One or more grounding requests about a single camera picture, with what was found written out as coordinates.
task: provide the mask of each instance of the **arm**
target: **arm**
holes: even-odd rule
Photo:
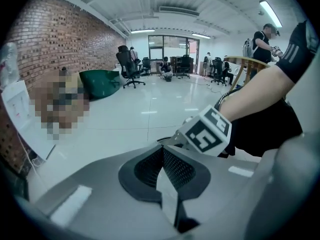
[[[269,44],[266,44],[264,41],[262,41],[259,38],[255,40],[255,44],[264,50],[268,50],[268,51],[272,50],[272,47]]]
[[[232,122],[270,107],[294,85],[278,66],[271,66],[259,72],[245,87],[223,102],[220,112]]]

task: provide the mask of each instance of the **sleeve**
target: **sleeve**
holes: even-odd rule
[[[307,48],[306,22],[299,23],[293,30],[289,45],[276,65],[294,82],[305,73],[314,55]]]
[[[260,31],[257,31],[254,33],[254,36],[253,36],[253,39],[256,40],[256,39],[264,39],[264,35],[260,32]]]

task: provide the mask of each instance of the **dark green curved panel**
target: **dark green curved panel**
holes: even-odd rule
[[[118,71],[93,69],[80,72],[79,75],[90,100],[108,97],[119,90],[120,75]]]

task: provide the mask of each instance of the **hand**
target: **hand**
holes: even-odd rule
[[[272,48],[271,54],[274,57],[278,56],[279,58],[282,58],[284,56],[284,53],[280,50],[280,48],[278,46],[275,46],[275,47]]]

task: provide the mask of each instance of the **glossy floor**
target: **glossy floor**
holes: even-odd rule
[[[49,158],[28,175],[29,197],[35,202],[66,177],[83,166],[107,157],[147,146],[172,136],[183,121],[208,104],[215,105],[230,87],[211,83],[198,75],[173,77],[166,82],[158,76],[142,77],[146,85],[120,88],[112,96],[90,103],[84,127],[67,144],[57,145]],[[258,162],[258,157],[237,150],[231,159]]]

